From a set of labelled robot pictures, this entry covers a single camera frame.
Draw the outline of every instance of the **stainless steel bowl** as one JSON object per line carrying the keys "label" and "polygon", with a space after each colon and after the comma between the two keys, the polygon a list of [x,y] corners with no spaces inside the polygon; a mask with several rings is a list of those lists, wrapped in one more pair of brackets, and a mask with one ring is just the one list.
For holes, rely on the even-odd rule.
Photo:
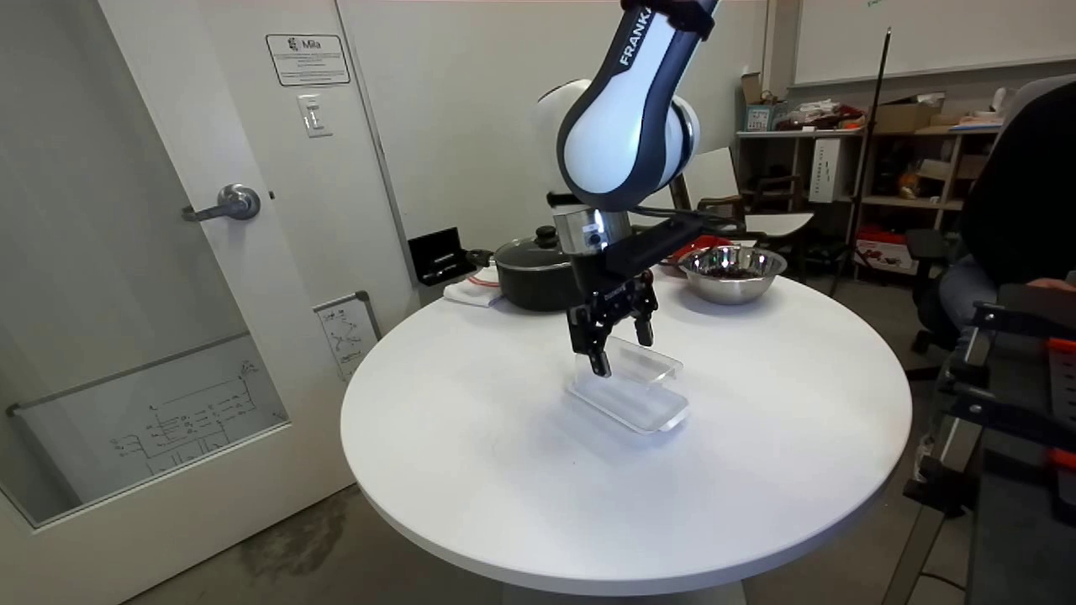
{"label": "stainless steel bowl", "polygon": [[784,270],[784,256],[746,244],[704,248],[682,263],[688,289],[713,301],[761,299]]}

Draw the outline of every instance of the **floor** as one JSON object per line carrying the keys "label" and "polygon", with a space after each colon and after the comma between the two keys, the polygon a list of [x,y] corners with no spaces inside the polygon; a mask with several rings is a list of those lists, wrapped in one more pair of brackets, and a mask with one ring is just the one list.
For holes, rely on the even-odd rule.
{"label": "floor", "polygon": [[[839,283],[861,312],[911,362],[917,329],[909,285]],[[815,554],[750,577],[750,605],[876,605],[901,554],[916,503],[901,498],[909,458],[865,514]],[[948,521],[911,605],[958,605],[968,570],[968,518]],[[247,537],[244,545],[130,599],[130,605],[495,605],[499,586],[441,564],[389,532],[355,486]]]}

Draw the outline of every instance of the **white door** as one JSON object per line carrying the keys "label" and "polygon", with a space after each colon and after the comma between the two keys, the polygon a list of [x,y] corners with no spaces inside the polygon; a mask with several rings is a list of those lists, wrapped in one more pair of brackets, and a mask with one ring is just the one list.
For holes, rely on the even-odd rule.
{"label": "white door", "polygon": [[120,601],[344,486],[344,381],[199,0],[3,0],[0,80],[0,601]]}

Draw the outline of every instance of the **round white table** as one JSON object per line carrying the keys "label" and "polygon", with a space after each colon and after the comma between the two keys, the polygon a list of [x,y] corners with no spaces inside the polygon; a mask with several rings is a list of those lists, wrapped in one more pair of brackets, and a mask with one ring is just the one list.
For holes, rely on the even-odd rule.
{"label": "round white table", "polygon": [[586,360],[559,312],[445,299],[414,312],[344,400],[371,503],[458,567],[556,596],[704,591],[818,548],[904,449],[901,362],[791,280],[750,307],[704,301],[670,274],[654,292],[654,349],[682,360],[688,393],[666,438],[564,397]]}

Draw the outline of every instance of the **clear plastic container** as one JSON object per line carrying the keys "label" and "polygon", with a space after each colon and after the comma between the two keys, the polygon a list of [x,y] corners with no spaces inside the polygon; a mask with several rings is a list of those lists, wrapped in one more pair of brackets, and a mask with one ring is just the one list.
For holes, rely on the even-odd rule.
{"label": "clear plastic container", "polygon": [[685,393],[679,388],[682,362],[649,347],[607,336],[612,376],[577,366],[569,376],[569,397],[596,406],[631,433],[670,433],[685,420]]}

